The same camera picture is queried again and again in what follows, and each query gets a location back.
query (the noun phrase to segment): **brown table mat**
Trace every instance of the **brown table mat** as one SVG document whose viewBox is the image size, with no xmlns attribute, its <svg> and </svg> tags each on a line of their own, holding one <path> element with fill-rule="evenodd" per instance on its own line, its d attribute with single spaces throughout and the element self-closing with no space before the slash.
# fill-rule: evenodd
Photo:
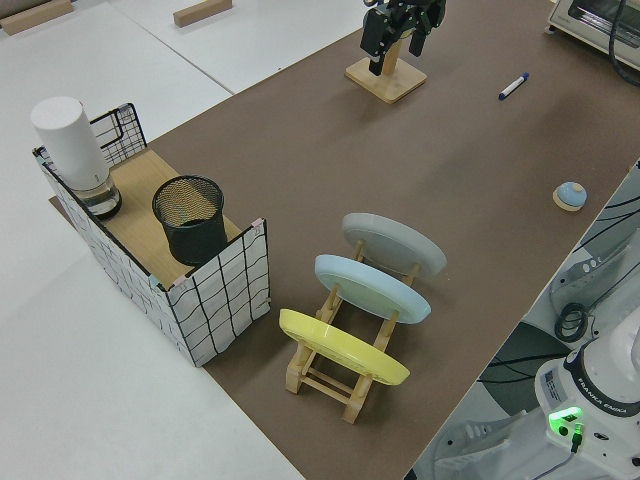
<svg viewBox="0 0 640 480">
<path fill-rule="evenodd" d="M 356 33 L 152 142 L 219 183 L 240 225 L 269 221 L 272 311 L 206 369 L 305 477 L 402 478 L 640 154 L 639 91 L 604 55 L 545 35 L 551 6 L 449 2 L 422 57 L 401 54 L 428 78 L 395 105 L 344 77 L 364 56 Z M 568 180 L 589 194 L 578 214 L 551 198 Z M 322 304 L 314 258 L 351 254 L 349 212 L 406 223 L 449 260 L 415 284 L 431 316 L 391 339 L 410 377 L 374 385 L 355 426 L 329 397 L 285 391 L 295 344 L 277 325 L 282 307 Z M 379 323 L 345 305 L 336 325 L 373 338 Z"/>
</svg>

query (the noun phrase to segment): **toaster oven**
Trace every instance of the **toaster oven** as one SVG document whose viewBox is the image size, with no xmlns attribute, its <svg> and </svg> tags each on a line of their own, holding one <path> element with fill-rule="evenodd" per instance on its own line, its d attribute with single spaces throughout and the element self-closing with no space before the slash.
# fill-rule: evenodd
<svg viewBox="0 0 640 480">
<path fill-rule="evenodd" d="M 611 27 L 620 0 L 558 0 L 549 24 L 609 52 Z M 640 70 L 640 0 L 627 0 L 616 31 L 616 58 Z"/>
</svg>

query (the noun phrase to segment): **white lid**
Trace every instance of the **white lid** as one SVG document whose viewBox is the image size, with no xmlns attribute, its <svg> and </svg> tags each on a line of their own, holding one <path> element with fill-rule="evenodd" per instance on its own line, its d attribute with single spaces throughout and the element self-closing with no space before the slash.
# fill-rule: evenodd
<svg viewBox="0 0 640 480">
<path fill-rule="evenodd" d="M 82 104 L 75 98 L 51 97 L 33 108 L 31 123 L 39 130 L 60 130 L 77 122 L 82 114 Z"/>
</svg>

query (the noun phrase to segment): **black robotic claw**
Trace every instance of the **black robotic claw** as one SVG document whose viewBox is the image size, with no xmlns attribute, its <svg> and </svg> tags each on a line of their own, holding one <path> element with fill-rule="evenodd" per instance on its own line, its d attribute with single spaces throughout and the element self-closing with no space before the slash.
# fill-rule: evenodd
<svg viewBox="0 0 640 480">
<path fill-rule="evenodd" d="M 375 3 L 363 1 L 367 6 Z M 369 71 L 380 75 L 389 48 L 411 34 L 409 52 L 419 57 L 431 29 L 442 23 L 445 3 L 446 0 L 389 0 L 369 9 L 360 42 L 360 48 L 371 56 Z"/>
</svg>

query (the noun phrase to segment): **mesh cup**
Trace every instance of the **mesh cup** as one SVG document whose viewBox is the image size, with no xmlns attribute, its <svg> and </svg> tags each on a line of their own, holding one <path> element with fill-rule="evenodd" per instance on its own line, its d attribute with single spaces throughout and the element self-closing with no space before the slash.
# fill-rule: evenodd
<svg viewBox="0 0 640 480">
<path fill-rule="evenodd" d="M 197 267 L 225 249 L 223 204 L 220 187 L 198 175 L 176 177 L 158 188 L 153 213 L 177 261 Z"/>
</svg>

